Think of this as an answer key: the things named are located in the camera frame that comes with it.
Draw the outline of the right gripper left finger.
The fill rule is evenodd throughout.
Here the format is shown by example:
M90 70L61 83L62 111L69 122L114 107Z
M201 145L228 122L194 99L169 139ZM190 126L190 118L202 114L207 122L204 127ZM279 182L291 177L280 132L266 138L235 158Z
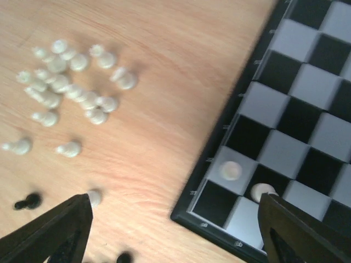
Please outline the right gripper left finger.
M82 262L92 220L89 195L74 195L2 237L1 262Z

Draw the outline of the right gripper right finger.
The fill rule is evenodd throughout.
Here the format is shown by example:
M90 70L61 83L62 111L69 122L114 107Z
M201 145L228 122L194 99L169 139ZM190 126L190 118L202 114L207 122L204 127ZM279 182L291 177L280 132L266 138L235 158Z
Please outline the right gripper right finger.
M350 262L350 238L275 194L261 195L258 223L269 262Z

